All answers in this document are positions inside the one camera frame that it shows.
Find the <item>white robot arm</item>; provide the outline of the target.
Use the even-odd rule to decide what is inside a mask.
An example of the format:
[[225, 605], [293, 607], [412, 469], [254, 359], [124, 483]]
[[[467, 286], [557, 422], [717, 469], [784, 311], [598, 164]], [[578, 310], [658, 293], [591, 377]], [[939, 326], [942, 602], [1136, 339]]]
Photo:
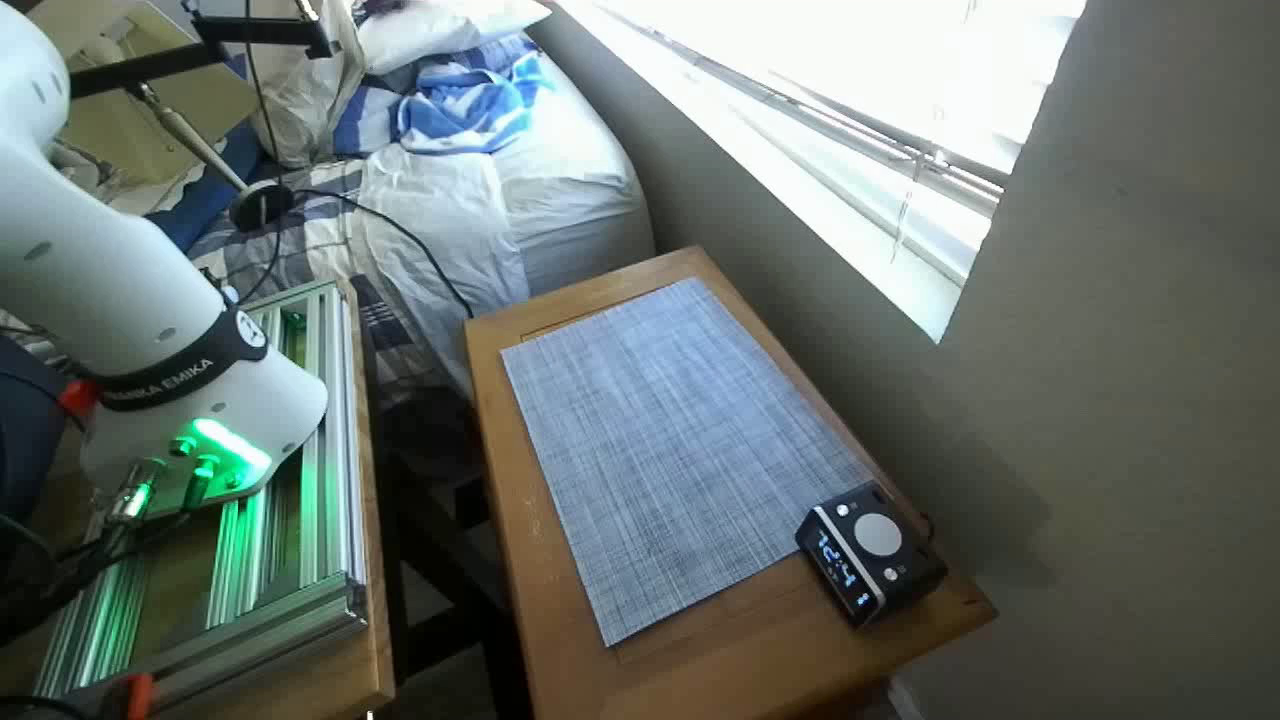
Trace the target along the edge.
[[50, 164], [69, 95], [55, 44], [0, 8], [0, 310], [97, 387], [79, 469], [103, 501], [171, 515], [251, 495], [321, 427], [328, 387], [150, 222]]

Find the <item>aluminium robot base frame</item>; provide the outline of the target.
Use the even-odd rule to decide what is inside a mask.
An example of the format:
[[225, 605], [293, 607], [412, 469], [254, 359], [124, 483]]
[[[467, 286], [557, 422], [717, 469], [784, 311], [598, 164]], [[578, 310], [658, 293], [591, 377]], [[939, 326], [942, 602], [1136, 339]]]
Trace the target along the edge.
[[219, 417], [137, 462], [88, 525], [120, 537], [110, 563], [36, 634], [36, 698], [92, 705], [150, 678], [157, 714], [195, 714], [244, 701], [251, 680], [293, 680], [293, 659], [335, 659], [362, 634], [357, 317], [339, 286], [279, 293], [249, 317], [325, 382], [325, 422], [271, 475]]

